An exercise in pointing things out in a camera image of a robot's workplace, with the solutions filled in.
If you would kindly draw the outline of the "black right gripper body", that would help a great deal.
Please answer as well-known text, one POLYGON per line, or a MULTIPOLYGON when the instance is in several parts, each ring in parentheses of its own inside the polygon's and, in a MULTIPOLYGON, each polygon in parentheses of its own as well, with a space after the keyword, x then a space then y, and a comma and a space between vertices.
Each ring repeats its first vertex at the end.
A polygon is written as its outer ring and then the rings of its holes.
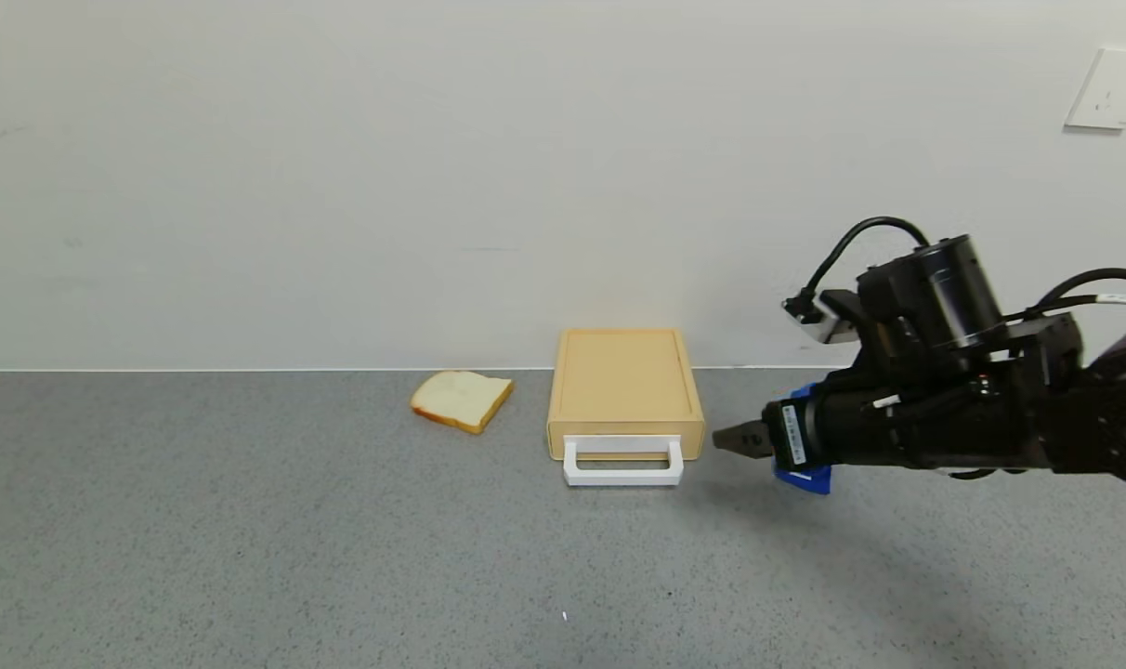
POLYGON ((819 466, 890 466, 893 437, 877 402, 894 395, 887 387, 813 384, 763 410, 777 466, 808 471, 819 466))

